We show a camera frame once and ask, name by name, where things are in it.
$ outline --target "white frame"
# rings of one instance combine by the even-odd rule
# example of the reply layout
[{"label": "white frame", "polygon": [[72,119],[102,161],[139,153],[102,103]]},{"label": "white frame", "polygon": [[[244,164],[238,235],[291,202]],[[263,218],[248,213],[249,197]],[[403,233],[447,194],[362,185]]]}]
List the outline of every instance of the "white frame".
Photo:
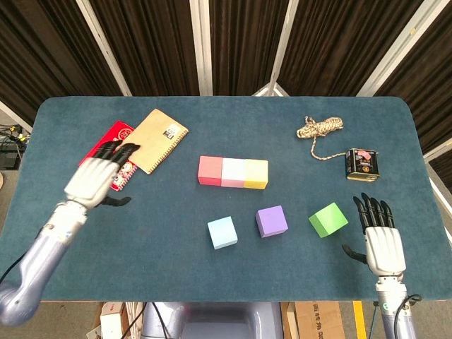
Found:
[{"label": "white frame", "polygon": [[0,112],[6,114],[8,117],[12,118],[17,124],[21,125],[28,133],[33,131],[33,127],[25,122],[20,116],[18,116],[11,108],[6,106],[3,101],[0,101]]},{"label": "white frame", "polygon": [[100,51],[102,52],[102,55],[105,58],[105,61],[107,62],[108,67],[110,68],[110,71],[114,76],[114,79],[119,86],[119,89],[122,92],[122,95],[131,97],[132,92],[130,91],[126,79],[122,74],[118,61],[114,57],[112,48],[105,37],[102,26],[94,13],[90,0],[76,0],[76,2],[86,23],[88,24],[88,27],[91,30],[91,33],[93,34],[94,39],[96,40],[97,45],[99,46]]},{"label": "white frame", "polygon": [[431,162],[433,159],[443,155],[444,153],[452,150],[452,138],[444,141],[441,145],[435,147],[433,150],[424,154],[425,162]]},{"label": "white frame", "polygon": [[198,71],[199,95],[213,95],[210,13],[208,0],[190,0],[191,27]]},{"label": "white frame", "polygon": [[378,92],[408,52],[434,22],[450,0],[424,0],[370,77],[359,90],[357,97],[371,97]]},{"label": "white frame", "polygon": [[290,32],[292,32],[292,26],[298,8],[298,2],[299,0],[289,0],[289,4],[287,5],[284,24],[282,25],[281,30],[280,41],[278,43],[278,49],[276,50],[275,62],[273,63],[270,82],[268,83],[268,91],[266,92],[266,96],[269,97],[275,94],[274,90],[276,86],[276,81],[280,76],[281,66],[283,64],[285,56],[285,50],[287,49],[287,43],[289,42]]},{"label": "white frame", "polygon": [[267,95],[268,91],[270,90],[270,83],[267,83],[265,86],[263,86],[260,90],[255,92],[252,96],[253,97],[265,97],[265,96],[277,96],[277,97],[289,97],[287,92],[278,84],[275,83],[273,94]]}]

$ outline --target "brown notebook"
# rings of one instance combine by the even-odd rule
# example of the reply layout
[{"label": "brown notebook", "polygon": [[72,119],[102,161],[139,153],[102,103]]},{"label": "brown notebook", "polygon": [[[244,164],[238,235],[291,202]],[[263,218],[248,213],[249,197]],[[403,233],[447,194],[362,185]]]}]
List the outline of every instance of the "brown notebook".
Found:
[{"label": "brown notebook", "polygon": [[123,144],[135,143],[141,147],[129,158],[144,172],[150,174],[174,150],[189,130],[179,122],[154,109],[129,134]]}]

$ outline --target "table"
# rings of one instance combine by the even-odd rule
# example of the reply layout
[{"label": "table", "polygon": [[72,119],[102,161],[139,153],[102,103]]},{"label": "table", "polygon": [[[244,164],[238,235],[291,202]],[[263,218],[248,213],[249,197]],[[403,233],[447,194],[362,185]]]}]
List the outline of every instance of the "table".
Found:
[{"label": "table", "polygon": [[[407,105],[395,97],[58,97],[39,109],[0,238],[0,270],[46,223],[79,160],[116,121],[138,126],[159,108],[190,133],[151,175],[137,171],[90,217],[50,280],[44,300],[284,301],[375,299],[376,277],[341,244],[364,251],[354,195],[386,200],[400,230],[409,293],[452,297],[451,249]],[[379,151],[381,178],[346,180],[342,158],[309,154],[304,116],[342,117],[319,138],[320,156]],[[201,186],[200,155],[268,159],[265,190]],[[308,217],[335,201],[349,225],[320,239]],[[289,230],[261,239],[258,209],[282,205]],[[214,251],[207,222],[232,216],[239,241]]]}]

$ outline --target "foam block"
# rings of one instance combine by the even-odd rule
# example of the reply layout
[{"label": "foam block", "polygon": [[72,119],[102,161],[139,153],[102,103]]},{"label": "foam block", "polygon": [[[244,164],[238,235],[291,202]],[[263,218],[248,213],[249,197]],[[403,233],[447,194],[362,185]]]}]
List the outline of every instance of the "foam block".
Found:
[{"label": "foam block", "polygon": [[320,238],[324,238],[348,224],[347,218],[336,203],[331,203],[316,214],[311,215],[309,222],[314,226]]},{"label": "foam block", "polygon": [[284,233],[289,229],[282,206],[258,210],[256,213],[256,221],[261,237],[263,238]]},{"label": "foam block", "polygon": [[245,159],[223,158],[221,186],[243,188],[245,171]]},{"label": "foam block", "polygon": [[237,243],[237,233],[231,217],[208,222],[207,226],[214,249],[221,249]]},{"label": "foam block", "polygon": [[268,183],[268,161],[246,159],[244,188],[265,189],[267,183]]},{"label": "foam block", "polygon": [[201,185],[221,186],[222,157],[199,157],[198,181]]}]

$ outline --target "notebook label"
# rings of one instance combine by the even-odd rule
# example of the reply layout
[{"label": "notebook label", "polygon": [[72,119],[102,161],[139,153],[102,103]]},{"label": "notebook label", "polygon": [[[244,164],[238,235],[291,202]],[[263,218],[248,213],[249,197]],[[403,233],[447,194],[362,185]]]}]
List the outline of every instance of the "notebook label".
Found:
[{"label": "notebook label", "polygon": [[165,132],[163,132],[163,135],[166,136],[168,139],[173,139],[174,136],[179,133],[181,128],[177,126],[176,124],[170,124]]}]

